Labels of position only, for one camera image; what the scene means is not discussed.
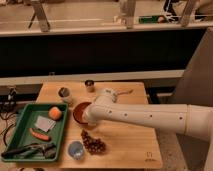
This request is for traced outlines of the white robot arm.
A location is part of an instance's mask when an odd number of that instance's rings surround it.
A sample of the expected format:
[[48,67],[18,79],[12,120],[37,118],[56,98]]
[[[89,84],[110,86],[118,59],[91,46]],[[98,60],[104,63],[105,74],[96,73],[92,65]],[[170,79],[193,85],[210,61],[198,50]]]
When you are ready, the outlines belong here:
[[119,104],[118,93],[102,89],[84,110],[88,123],[109,120],[213,140],[213,107],[188,104]]

